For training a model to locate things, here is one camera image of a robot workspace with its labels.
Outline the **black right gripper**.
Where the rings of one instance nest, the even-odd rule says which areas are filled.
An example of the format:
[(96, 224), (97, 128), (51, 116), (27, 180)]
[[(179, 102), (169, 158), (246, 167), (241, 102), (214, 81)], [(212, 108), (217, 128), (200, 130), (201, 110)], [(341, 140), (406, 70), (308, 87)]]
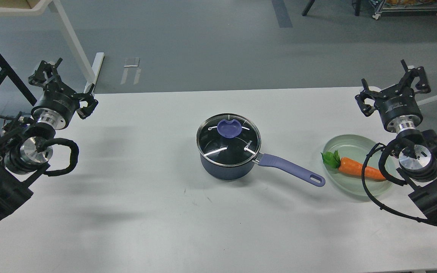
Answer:
[[(378, 110), (383, 127), (386, 131), (397, 133), (395, 123), (398, 119), (410, 121), (413, 126), (419, 126), (423, 121), (423, 115), (415, 100), (416, 94), (427, 94), (431, 87), (427, 79), (424, 67), (409, 68), (405, 60), (401, 60), (405, 71), (404, 76), (399, 80), (399, 88), (391, 86), (381, 92), (370, 90), (366, 79), (361, 79), (363, 90), (354, 98), (364, 116), (371, 116)], [(366, 100), (372, 100), (374, 104), (366, 104)]]

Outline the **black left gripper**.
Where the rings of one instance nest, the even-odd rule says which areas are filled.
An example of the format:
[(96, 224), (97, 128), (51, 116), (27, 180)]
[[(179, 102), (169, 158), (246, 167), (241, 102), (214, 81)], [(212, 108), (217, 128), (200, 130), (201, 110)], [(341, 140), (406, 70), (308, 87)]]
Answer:
[[(99, 103), (92, 92), (76, 93), (62, 82), (57, 71), (62, 61), (59, 58), (52, 64), (42, 60), (28, 78), (30, 85), (44, 90), (31, 110), (32, 118), (37, 122), (50, 124), (55, 130), (67, 128), (75, 112), (83, 120), (88, 118)], [(86, 102), (86, 106), (80, 107), (80, 102)]]

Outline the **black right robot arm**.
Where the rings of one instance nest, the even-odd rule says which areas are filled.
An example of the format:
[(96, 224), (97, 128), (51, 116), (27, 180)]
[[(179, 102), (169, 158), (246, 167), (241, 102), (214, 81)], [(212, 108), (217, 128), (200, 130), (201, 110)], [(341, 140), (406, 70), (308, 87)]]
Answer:
[[(381, 210), (437, 227), (437, 135), (434, 130), (418, 130), (423, 116), (415, 100), (416, 94), (429, 93), (431, 88), (423, 67), (409, 67), (404, 60), (401, 64), (405, 73), (399, 83), (373, 91), (362, 79), (363, 90), (355, 97), (365, 116), (378, 111), (385, 131), (396, 134), (387, 145), (377, 143), (369, 151), (361, 166), (361, 180), (366, 195)], [(387, 181), (412, 188), (408, 196), (423, 213), (423, 219), (388, 207), (368, 190), (366, 166), (378, 151), (381, 151), (378, 162), (381, 174)]]

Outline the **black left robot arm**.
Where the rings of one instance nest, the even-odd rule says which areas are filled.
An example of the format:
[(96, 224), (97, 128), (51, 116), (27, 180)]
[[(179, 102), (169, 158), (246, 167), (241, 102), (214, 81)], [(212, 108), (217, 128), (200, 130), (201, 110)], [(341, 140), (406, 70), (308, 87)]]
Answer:
[(62, 58), (41, 61), (29, 77), (30, 85), (43, 90), (29, 117), (0, 116), (10, 121), (0, 135), (0, 221), (32, 197), (29, 187), (41, 175), (66, 175), (77, 166), (78, 145), (55, 134), (69, 126), (75, 113), (81, 119), (89, 117), (98, 101), (94, 84), (78, 93), (62, 81), (57, 71), (61, 62)]

